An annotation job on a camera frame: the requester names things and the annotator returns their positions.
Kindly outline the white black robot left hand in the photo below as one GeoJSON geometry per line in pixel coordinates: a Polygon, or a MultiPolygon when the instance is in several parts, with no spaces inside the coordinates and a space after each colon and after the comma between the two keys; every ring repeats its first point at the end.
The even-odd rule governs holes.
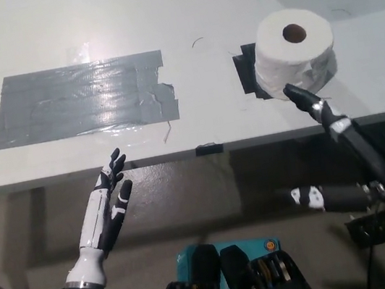
{"type": "Polygon", "coordinates": [[[67,288],[106,287],[103,263],[120,234],[132,192],[132,181],[122,180],[125,159],[119,149],[114,149],[89,195],[80,233],[80,254],[67,275],[67,288]]]}

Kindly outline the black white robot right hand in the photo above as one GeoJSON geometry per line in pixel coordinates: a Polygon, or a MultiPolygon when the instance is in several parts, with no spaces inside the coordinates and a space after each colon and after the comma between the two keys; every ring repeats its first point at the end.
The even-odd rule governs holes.
{"type": "MultiPolygon", "coordinates": [[[[362,185],[297,187],[289,192],[291,199],[297,205],[340,213],[385,204],[385,155],[370,142],[356,121],[326,99],[296,85],[285,85],[283,93],[300,111],[316,120],[335,144],[348,148],[365,170],[362,185]]],[[[385,211],[352,220],[346,228],[360,248],[385,243],[385,211]]]]}

